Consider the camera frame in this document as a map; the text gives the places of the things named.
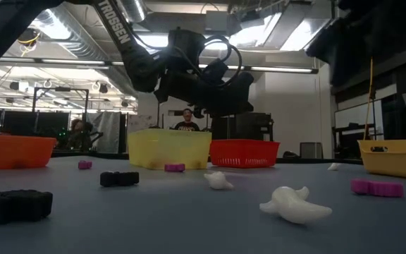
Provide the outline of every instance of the toy piece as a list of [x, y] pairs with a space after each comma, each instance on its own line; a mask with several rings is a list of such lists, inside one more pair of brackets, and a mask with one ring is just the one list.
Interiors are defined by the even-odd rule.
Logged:
[[403, 197], [403, 185], [401, 183], [386, 183], [353, 179], [350, 182], [350, 189], [359, 195], [375, 195], [380, 197]]
[[233, 190], [233, 184], [226, 180], [225, 174], [222, 172], [216, 172], [212, 174], [205, 174], [204, 177], [208, 179], [209, 187], [214, 190]]
[[329, 171], [335, 171], [338, 170], [338, 167], [341, 165], [341, 163], [332, 163], [331, 166], [327, 169]]
[[272, 200], [260, 204], [259, 209], [263, 212], [280, 215], [289, 222], [305, 224], [329, 216], [332, 209], [315, 205], [305, 201], [308, 198], [309, 190], [303, 187], [294, 190], [289, 187], [277, 188], [272, 193]]
[[80, 161], [78, 163], [78, 168], [79, 169], [91, 169], [92, 168], [92, 162]]
[[132, 186], [139, 183], [138, 172], [112, 172], [107, 171], [99, 175], [99, 184], [103, 187]]
[[167, 172], [184, 172], [185, 165], [184, 164], [166, 164], [164, 166], [164, 171]]
[[53, 194], [35, 190], [0, 192], [0, 224], [36, 222], [51, 214]]

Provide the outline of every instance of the table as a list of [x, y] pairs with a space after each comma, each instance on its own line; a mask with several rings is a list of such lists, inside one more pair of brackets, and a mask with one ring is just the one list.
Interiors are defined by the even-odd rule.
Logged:
[[[78, 161], [93, 168], [78, 170]], [[0, 190], [54, 194], [40, 222], [0, 226], [0, 253], [406, 253], [406, 179], [368, 174], [360, 165], [277, 164], [271, 169], [221, 170], [234, 191], [209, 189], [207, 171], [184, 174], [128, 166], [126, 160], [51, 159], [45, 169], [1, 170]], [[101, 188], [106, 170], [136, 170], [140, 184]], [[350, 179], [398, 181], [405, 198], [356, 196]], [[279, 186], [310, 190], [308, 201], [333, 214], [306, 226], [259, 210]]]

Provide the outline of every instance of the yellow bin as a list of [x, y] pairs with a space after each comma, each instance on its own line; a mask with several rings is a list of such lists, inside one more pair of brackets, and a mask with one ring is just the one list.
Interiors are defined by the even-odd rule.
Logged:
[[406, 140], [358, 140], [358, 143], [369, 173], [406, 177]]
[[164, 170], [165, 164], [185, 164], [186, 169], [206, 169], [211, 133], [146, 129], [128, 135], [130, 163]]

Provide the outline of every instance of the plastic basket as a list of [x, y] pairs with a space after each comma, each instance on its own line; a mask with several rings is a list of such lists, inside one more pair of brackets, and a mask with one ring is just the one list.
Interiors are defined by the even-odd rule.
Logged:
[[260, 140], [213, 140], [211, 162], [216, 166], [241, 169], [275, 165], [280, 143]]
[[211, 133], [147, 129], [128, 135], [130, 163], [164, 170], [165, 164], [185, 164], [187, 169], [206, 169]]
[[55, 144], [55, 138], [0, 135], [0, 169], [45, 167]]
[[358, 143], [369, 173], [406, 177], [406, 140], [358, 140]]

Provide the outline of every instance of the white plastic toy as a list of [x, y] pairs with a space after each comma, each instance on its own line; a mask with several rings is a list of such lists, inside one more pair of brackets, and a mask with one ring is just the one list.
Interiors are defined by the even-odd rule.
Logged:
[[205, 174], [204, 177], [208, 179], [209, 186], [214, 190], [233, 190], [233, 184], [229, 183], [225, 174], [222, 172], [216, 172], [212, 174]]
[[280, 215], [289, 222], [296, 224], [305, 224], [331, 214], [331, 208], [305, 201], [308, 195], [309, 190], [307, 187], [300, 190], [285, 186], [280, 187], [272, 193], [272, 200], [260, 204], [259, 209], [269, 214]]
[[338, 167], [340, 165], [341, 165], [341, 163], [332, 163], [331, 166], [327, 170], [330, 170], [330, 171], [338, 170]]

